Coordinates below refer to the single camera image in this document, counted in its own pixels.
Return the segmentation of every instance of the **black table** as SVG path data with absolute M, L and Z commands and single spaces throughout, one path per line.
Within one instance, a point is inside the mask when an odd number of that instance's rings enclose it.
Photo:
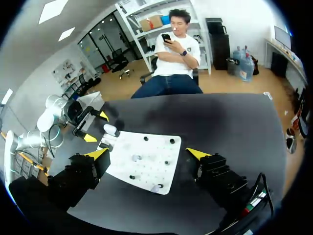
M 262 94 L 193 94 L 158 96 L 106 102 L 102 108 L 125 131 L 178 135 L 182 143 L 169 194 L 158 195 L 104 174 L 95 190 L 89 190 L 69 214 L 118 231 L 173 232 L 203 235 L 219 226 L 225 210 L 210 194 L 198 188 L 190 173 L 194 158 L 186 147 L 220 153 L 249 187 L 260 172 L 273 190 L 273 202 L 282 198 L 286 147 L 283 130 L 271 100 Z M 88 129 L 98 140 L 102 120 Z M 68 158 L 94 151 L 98 143 L 66 135 L 57 151 L 50 174 L 64 169 Z M 265 212 L 269 216 L 268 206 Z

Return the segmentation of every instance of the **smartphone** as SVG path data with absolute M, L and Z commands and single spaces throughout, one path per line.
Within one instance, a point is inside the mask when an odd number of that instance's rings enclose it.
M 164 41 L 165 41 L 165 39 L 171 40 L 171 37 L 168 34 L 162 34 L 162 38 Z

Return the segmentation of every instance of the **monitor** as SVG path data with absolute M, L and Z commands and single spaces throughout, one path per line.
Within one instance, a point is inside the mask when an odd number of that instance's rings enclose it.
M 291 49 L 291 39 L 289 33 L 275 26 L 275 39 Z

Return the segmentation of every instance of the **cardboard box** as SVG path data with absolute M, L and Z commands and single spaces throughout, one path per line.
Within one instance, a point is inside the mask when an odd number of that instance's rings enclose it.
M 163 26 L 161 15 L 151 16 L 149 18 L 141 20 L 139 23 L 143 32 L 147 32 L 151 29 L 160 28 Z

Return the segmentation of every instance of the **man's hand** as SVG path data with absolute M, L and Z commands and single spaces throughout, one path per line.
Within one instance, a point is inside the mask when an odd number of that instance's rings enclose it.
M 169 49 L 171 49 L 173 52 L 176 52 L 176 53 L 179 53 L 179 54 L 182 54 L 185 49 L 182 48 L 181 44 L 177 41 L 171 41 L 171 40 L 168 40 L 168 39 L 165 39 L 166 42 L 164 42 L 164 45 L 166 47 L 168 47 Z

